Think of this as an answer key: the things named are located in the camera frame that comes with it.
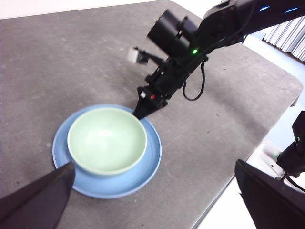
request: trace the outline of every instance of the white floor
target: white floor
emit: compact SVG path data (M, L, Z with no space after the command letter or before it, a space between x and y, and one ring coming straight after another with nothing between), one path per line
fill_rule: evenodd
M148 0L1 0L0 18L14 18L144 1ZM216 4L219 4L221 0L174 0L174 2L180 4L187 10L202 18L208 9ZM284 70L291 73L305 84L305 76L302 76L305 73L305 65L295 61L293 58L288 57L287 55L253 36L248 36L244 45L259 53L267 60L282 67ZM252 154L247 162L271 176L275 177L280 175L282 172L280 168L277 166L274 166L273 168L271 167L271 164L275 165L275 156L270 154L270 152L276 150L280 152L276 146L284 149L293 141L291 126L304 107L305 93L302 93L297 106L288 108L278 123L266 136L265 140L270 140L270 142L265 142L265 147L261 145ZM297 182L300 185L305 186L305 176L300 176ZM255 225L244 205L241 196L239 195L239 192L240 191L236 179L234 179L198 228L254 229Z

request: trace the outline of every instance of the table surface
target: table surface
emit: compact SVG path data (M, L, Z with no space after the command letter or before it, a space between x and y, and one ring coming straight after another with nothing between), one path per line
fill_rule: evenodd
M200 19L170 1L76 10L1 21L1 196L52 171L51 144L73 112L92 104L134 108L136 87L156 66L126 61L166 9ZM155 177L115 200L75 191L61 228L191 228L300 94L293 76L237 44L210 54L202 98L177 92L148 118L163 158ZM187 92L200 90L199 70Z

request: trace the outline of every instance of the green bowl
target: green bowl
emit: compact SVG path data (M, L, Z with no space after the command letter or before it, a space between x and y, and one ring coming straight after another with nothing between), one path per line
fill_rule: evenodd
M74 161L97 175L115 175L135 166L147 147L142 123L119 108L98 108L79 116L68 132Z

